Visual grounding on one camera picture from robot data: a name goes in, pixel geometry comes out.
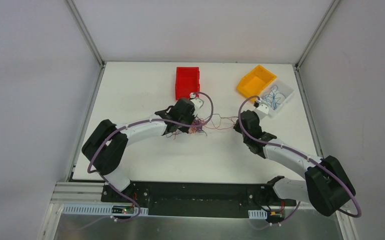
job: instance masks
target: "yellow bin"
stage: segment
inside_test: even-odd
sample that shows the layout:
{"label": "yellow bin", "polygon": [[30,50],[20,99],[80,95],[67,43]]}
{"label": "yellow bin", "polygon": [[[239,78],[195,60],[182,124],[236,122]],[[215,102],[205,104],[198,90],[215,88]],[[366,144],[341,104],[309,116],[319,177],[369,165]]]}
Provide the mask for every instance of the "yellow bin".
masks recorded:
{"label": "yellow bin", "polygon": [[276,78],[275,74],[261,65],[257,65],[241,79],[236,89],[244,97],[249,98],[253,95],[259,95]]}

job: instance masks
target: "colorful wires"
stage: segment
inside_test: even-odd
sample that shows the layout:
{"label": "colorful wires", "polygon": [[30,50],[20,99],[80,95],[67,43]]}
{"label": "colorful wires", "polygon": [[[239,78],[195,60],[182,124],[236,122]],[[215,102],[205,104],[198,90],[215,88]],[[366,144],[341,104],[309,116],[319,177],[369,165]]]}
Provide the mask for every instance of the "colorful wires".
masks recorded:
{"label": "colorful wires", "polygon": [[281,214],[284,214],[284,209],[285,209],[285,201],[282,200],[281,201],[281,210],[280,210]]}
{"label": "colorful wires", "polygon": [[[134,192],[134,193],[133,193],[133,198],[132,198],[132,199],[133,199],[134,201],[136,201],[136,200],[137,200],[137,197],[138,197],[138,196],[137,196],[137,193]],[[131,208],[131,209],[134,208],[134,203],[132,203],[132,205],[130,206],[130,208]]]}
{"label": "colorful wires", "polygon": [[[205,128],[207,129],[217,129],[217,130],[225,130],[225,129],[231,129],[234,127],[235,123],[236,123],[236,119],[238,119],[238,116],[229,116],[229,117],[225,117],[225,116],[221,116],[219,113],[214,113],[214,115],[217,115],[219,116],[219,124],[216,126],[216,124],[213,122],[213,119],[210,120],[211,124],[213,125],[213,127],[211,126],[208,126],[208,124],[204,125]],[[223,124],[222,123],[222,120],[229,120],[229,124],[230,126],[228,127],[221,127],[221,125]]]}
{"label": "colorful wires", "polygon": [[273,87],[271,87],[270,92],[261,97],[261,100],[265,102],[273,110],[277,109],[278,106],[281,104],[281,99],[285,100],[287,99],[287,97],[281,92],[278,92],[277,85],[274,85]]}
{"label": "colorful wires", "polygon": [[[289,214],[284,220],[282,220],[281,222],[278,222],[278,226],[279,226],[279,227],[281,227],[281,224],[284,224],[286,221],[288,221],[289,219],[291,219],[292,216],[294,216],[294,214],[296,213],[296,211],[299,209],[301,203],[302,203],[301,201],[297,202],[297,206],[295,206],[295,208],[294,208],[294,210],[292,211],[292,213],[290,213],[290,214]],[[253,226],[253,224],[251,223],[250,220],[248,221],[248,224],[250,225],[250,227],[251,227],[252,229],[257,230],[257,231],[261,231],[261,230],[264,230],[264,229],[266,229],[266,228],[269,228],[269,227],[272,227],[272,226],[276,226],[275,224],[270,223],[270,224],[267,224],[266,226],[263,226],[263,227],[255,227],[255,226]]]}
{"label": "colorful wires", "polygon": [[[214,113],[212,116],[214,116],[214,115],[219,116],[219,122],[216,122],[216,124],[213,121],[213,119],[210,118],[210,116],[208,116],[206,118],[196,117],[191,125],[197,126],[197,127],[190,127],[188,130],[188,134],[198,133],[198,134],[205,134],[207,136],[207,132],[203,129],[203,127],[207,128],[207,129],[213,129],[213,130],[215,130],[215,129],[216,130],[231,129],[232,127],[234,127],[234,125],[238,119],[238,116],[226,117],[226,116],[221,116],[219,113]],[[170,137],[174,136],[173,140],[175,140],[177,138],[177,135],[182,134],[182,133],[183,132],[177,130],[176,132],[168,133],[166,135],[166,138],[170,138]]]}

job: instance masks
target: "small white box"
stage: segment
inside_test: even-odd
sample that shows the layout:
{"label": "small white box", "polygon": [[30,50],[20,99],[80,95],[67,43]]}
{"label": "small white box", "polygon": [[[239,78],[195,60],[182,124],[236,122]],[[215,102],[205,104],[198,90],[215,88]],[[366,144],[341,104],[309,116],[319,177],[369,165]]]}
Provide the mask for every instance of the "small white box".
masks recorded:
{"label": "small white box", "polygon": [[294,89],[283,81],[275,79],[261,93],[262,103],[269,107],[269,117],[275,116],[294,95]]}

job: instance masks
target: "white connector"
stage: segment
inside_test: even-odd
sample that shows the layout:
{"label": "white connector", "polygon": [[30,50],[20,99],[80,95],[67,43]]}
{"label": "white connector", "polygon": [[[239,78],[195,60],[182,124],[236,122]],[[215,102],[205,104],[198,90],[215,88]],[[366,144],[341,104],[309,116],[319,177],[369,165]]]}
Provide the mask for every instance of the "white connector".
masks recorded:
{"label": "white connector", "polygon": [[189,98],[189,100],[194,104],[194,116],[197,116],[197,114],[199,114],[199,110],[203,107],[205,102],[199,97],[196,97],[193,93],[189,95]]}
{"label": "white connector", "polygon": [[269,107],[264,103],[259,103],[259,106],[257,106],[253,112],[257,114],[259,120],[262,120],[269,114]]}

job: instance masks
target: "gray floor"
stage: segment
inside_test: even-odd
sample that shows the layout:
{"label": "gray floor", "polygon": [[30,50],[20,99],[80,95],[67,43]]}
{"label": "gray floor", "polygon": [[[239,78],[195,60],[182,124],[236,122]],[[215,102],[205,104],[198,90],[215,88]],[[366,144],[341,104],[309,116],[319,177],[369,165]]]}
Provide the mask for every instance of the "gray floor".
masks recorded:
{"label": "gray floor", "polygon": [[140,217],[132,222],[113,222],[105,218],[79,231],[101,216],[62,214],[57,240],[342,240],[335,214],[325,217],[315,210],[299,210],[281,227],[258,231],[263,220],[201,217]]}

